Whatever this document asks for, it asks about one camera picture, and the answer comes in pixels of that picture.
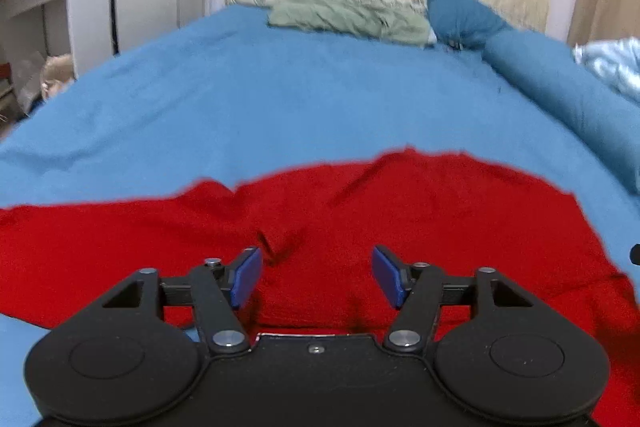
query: blue pillow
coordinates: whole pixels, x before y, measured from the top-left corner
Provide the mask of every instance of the blue pillow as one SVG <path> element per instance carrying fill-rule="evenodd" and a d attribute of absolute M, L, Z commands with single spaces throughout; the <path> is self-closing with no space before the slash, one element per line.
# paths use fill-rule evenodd
<path fill-rule="evenodd" d="M 513 29 L 479 0 L 427 0 L 426 17 L 440 42 L 470 50 L 482 50 L 487 39 Z"/>
<path fill-rule="evenodd" d="M 632 194 L 640 194 L 640 109 L 575 63 L 563 42 L 501 32 L 482 53 L 510 84 L 571 129 Z"/>

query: metal screw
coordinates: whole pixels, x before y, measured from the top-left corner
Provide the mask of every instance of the metal screw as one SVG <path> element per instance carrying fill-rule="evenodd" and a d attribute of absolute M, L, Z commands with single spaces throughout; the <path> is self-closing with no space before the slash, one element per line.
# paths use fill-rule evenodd
<path fill-rule="evenodd" d="M 239 346 L 244 342 L 244 335 L 236 330 L 222 330 L 213 335 L 213 342 L 222 347 Z"/>
<path fill-rule="evenodd" d="M 389 341 L 399 347 L 411 347 L 420 342 L 420 335 L 412 330 L 398 330 L 389 335 Z"/>

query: blue bolster pillow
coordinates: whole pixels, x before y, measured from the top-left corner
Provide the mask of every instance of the blue bolster pillow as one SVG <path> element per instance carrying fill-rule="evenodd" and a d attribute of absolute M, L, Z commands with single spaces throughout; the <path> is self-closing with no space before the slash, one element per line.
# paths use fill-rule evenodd
<path fill-rule="evenodd" d="M 489 38 L 482 58 L 571 129 L 632 194 L 640 194 L 640 108 L 575 63 L 563 42 L 533 31 Z"/>

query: blue blanket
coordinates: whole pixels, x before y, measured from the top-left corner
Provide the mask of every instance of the blue blanket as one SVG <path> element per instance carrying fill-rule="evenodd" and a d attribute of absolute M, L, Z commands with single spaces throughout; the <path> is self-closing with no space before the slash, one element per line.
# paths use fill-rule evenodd
<path fill-rule="evenodd" d="M 79 79 L 0 144 L 0 206 L 162 196 L 204 176 L 233 186 L 407 144 L 465 150 L 575 193 L 640 287 L 628 261 L 634 199 L 478 53 L 270 28 L 266 17 L 231 7 Z M 26 427 L 37 413 L 20 369 L 42 331 L 0 317 L 0 332 L 0 427 Z"/>

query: red cloth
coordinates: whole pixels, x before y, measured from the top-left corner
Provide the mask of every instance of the red cloth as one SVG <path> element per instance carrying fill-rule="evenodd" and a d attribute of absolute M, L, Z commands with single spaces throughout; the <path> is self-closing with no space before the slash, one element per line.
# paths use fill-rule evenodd
<path fill-rule="evenodd" d="M 629 281 L 574 197 L 466 155 L 406 150 L 285 172 L 235 192 L 209 181 L 167 200 L 20 206 L 0 212 L 0 238 L 0 312 L 44 327 L 140 267 L 183 275 L 248 245 L 266 254 L 242 312 L 254 331 L 383 331 L 394 312 L 370 272 L 377 243 L 452 275 L 494 266 L 607 349 L 612 376 L 596 420 L 639 424 L 640 314 Z M 463 314 L 446 309 L 441 333 Z"/>

